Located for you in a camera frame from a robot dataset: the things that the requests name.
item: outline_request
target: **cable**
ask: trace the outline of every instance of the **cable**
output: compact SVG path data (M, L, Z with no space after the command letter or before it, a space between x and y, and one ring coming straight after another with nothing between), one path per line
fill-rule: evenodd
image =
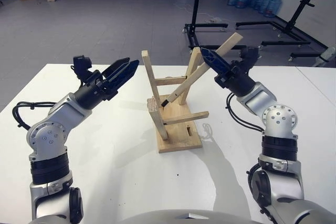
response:
M233 118L233 120L235 120L238 124L240 124L243 127L246 127L248 129L251 130L255 130L258 132L263 132L264 129L258 125L246 122L245 120L241 119L240 117L238 117L235 112L232 110L231 108L231 99L234 97L235 95L231 92L227 98L226 98L226 109L229 111L230 116Z
M250 169L250 171L246 172L248 174L248 176L247 176L248 187L250 188L250 191L251 191L252 194L253 194L253 192L252 192L252 177L253 177L253 174L259 168L260 168L260 165L259 164L255 164L254 166L252 166L252 168Z
M34 108L50 108L55 104L56 102L18 102L18 104L12 109L12 114L16 122L19 123L18 127L23 127L26 130L29 130L30 126L22 120L19 114L19 108L30 107L30 109L33 110Z
M186 8L186 7L189 7L190 9L192 9L192 6L189 5L189 4L183 4L186 7L180 7L178 5L178 3L174 3L173 5L176 6L178 9L185 10L188 14L192 14L193 13L192 11L190 11L190 10L188 10ZM208 13L197 13L197 15L206 15L206 16L208 16L210 18L210 20L206 20L206 22L208 22L208 23L222 22L222 21L227 21L227 22L232 22L232 23L240 22L240 21L236 21L236 20L230 20L230 19L215 17L215 16L212 16L212 15L210 15Z

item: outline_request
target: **black cable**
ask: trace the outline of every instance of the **black cable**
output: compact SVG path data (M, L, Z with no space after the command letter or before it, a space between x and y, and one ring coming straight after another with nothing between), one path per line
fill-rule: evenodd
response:
M248 129L251 130L255 130L258 132L262 132L264 131L264 129L258 125L246 122L245 120L241 119L240 117L238 117L236 115L236 113L232 110L231 108L231 99L234 97L235 95L233 93L230 93L227 98L226 98L226 109L229 111L230 116L233 118L233 120L235 120L238 124L240 124L243 127L246 127Z
M12 114L16 122L19 123L18 127L23 127L29 130L30 126L26 124L19 114L19 108L30 107L31 110L34 108L49 108L56 104L56 102L18 102L16 106L12 109Z
M253 177L253 174L259 168L260 168L260 165L259 164L255 164L254 166L252 166L252 168L250 169L250 171L246 172L248 174L248 176L247 176L248 187L250 188L250 191L251 191L252 194L253 194L253 192L252 192L252 177Z

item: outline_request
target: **gray floor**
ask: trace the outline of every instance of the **gray floor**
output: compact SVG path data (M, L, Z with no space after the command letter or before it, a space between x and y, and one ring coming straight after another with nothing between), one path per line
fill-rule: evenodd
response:
M116 59L141 59L150 52L154 65L186 65L189 49L185 23L190 23L193 0L3 0L0 6L0 111L47 63L72 63L85 55L93 63ZM227 6L223 0L201 0L197 21L226 19L226 31L203 29L203 44L221 44L234 31L235 22L263 20L251 9ZM277 40L271 26L245 27L241 44L258 46L262 40ZM258 65L311 66L313 59L288 62L293 51L321 51L311 46L266 47ZM231 51L227 59L238 57Z

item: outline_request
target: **wooden board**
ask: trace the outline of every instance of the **wooden board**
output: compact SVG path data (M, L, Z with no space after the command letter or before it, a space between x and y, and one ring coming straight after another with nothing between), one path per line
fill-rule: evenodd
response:
M161 95L160 99L165 100L167 97L168 95ZM177 100L169 103L166 107L160 107L159 109L163 120L190 114L188 104L179 105ZM165 128L168 133L168 139L166 140L163 140L159 132L156 131L159 153L190 150L202 147L202 142L194 121L166 125Z

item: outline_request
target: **metal rack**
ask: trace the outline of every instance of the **metal rack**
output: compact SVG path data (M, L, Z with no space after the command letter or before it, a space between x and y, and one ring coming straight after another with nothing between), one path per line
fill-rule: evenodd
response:
M196 35L196 27L221 27L226 28L228 24L226 23L220 23L220 24L197 24L196 18L197 18L197 12L198 12L198 4L200 0L194 0L194 8L193 8L193 16L191 19L190 24L185 24L183 27L182 32L187 34L188 40L189 40L189 48L192 50L194 47L203 47L211 50L215 50L219 47L219 45L200 45L197 40ZM245 45L235 45L232 49L242 49L245 48Z
M261 50L263 46L284 46L284 45L308 45L311 42L305 40L304 38L302 38L301 36L299 36L298 34L296 34L293 31L293 28L295 28L295 23L296 20L298 19L298 17L300 16L302 10L304 9L304 7L306 5L310 6L310 7L315 7L314 4L310 3L311 0L301 0L300 1L300 5L297 8L297 10L295 11L294 15L292 16L292 18L290 19L290 21L286 24L286 26L283 26L277 22L274 21L261 21L261 22L237 22L236 23L236 29L239 26L249 26L249 25L272 25L274 30L279 30L280 33L278 34L278 38L281 38L283 34L288 35L289 37L291 37L294 40L263 40L259 46L259 49ZM312 54L305 54L306 56L300 55L300 56L296 56L296 57L316 57L316 55L312 55Z

